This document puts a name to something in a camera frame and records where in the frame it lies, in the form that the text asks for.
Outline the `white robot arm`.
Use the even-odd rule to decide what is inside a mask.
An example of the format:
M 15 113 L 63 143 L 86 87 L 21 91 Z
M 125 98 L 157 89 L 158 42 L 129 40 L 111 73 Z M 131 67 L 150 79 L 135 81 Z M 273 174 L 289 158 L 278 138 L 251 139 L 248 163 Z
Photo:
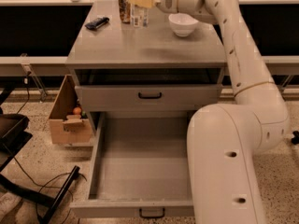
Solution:
M 189 122 L 187 155 L 195 221 L 266 224 L 253 156 L 283 140 L 290 117 L 238 0 L 129 2 L 219 25 L 235 102 L 207 105 Z

